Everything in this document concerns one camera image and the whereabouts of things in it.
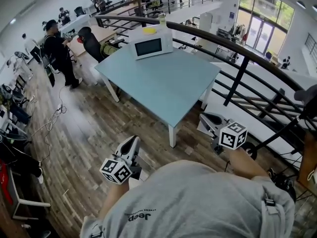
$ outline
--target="door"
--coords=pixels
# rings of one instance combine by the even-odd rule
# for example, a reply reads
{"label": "door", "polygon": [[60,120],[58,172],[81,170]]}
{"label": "door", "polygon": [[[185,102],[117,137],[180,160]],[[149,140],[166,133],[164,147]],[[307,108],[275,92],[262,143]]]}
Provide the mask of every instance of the door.
{"label": "door", "polygon": [[264,52],[267,49],[269,40],[271,38],[272,30],[273,27],[270,24],[266,22],[262,23],[262,28],[260,30],[258,42],[255,47],[256,51],[260,52],[261,54],[264,54]]}
{"label": "door", "polygon": [[254,49],[254,46],[258,40],[262,23],[263,21],[261,19],[254,16],[252,17],[250,31],[246,42],[246,45],[250,46],[252,49]]}

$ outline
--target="gray cap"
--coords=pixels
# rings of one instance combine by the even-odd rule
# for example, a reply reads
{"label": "gray cap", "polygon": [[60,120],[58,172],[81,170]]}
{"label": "gray cap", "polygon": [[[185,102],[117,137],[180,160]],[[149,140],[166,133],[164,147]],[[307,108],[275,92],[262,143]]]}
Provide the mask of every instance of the gray cap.
{"label": "gray cap", "polygon": [[317,95],[317,84],[311,86],[307,90],[300,90],[295,92],[294,99],[297,101],[302,101],[304,105],[307,105]]}

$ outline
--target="recessed light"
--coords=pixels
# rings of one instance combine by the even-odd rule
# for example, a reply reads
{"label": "recessed light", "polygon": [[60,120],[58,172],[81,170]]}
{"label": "recessed light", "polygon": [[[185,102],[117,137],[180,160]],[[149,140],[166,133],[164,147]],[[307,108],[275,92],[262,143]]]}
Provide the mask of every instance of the recessed light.
{"label": "recessed light", "polygon": [[303,9],[306,9],[306,6],[305,6],[305,4],[302,2],[302,1],[297,1],[296,2],[301,8],[303,8]]}

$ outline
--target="microwave window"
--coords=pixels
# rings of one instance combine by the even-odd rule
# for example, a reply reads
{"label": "microwave window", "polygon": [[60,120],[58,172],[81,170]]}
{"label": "microwave window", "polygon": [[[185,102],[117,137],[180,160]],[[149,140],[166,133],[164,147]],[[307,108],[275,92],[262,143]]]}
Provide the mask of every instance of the microwave window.
{"label": "microwave window", "polygon": [[154,39],[135,44],[138,57],[162,51],[161,39]]}

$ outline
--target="white microwave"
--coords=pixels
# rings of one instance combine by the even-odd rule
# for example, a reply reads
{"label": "white microwave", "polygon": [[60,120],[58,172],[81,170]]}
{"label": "white microwave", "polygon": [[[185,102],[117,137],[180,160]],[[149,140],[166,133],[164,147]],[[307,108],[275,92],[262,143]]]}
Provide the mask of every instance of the white microwave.
{"label": "white microwave", "polygon": [[153,25],[129,32],[130,48],[135,60],[173,52],[172,30]]}

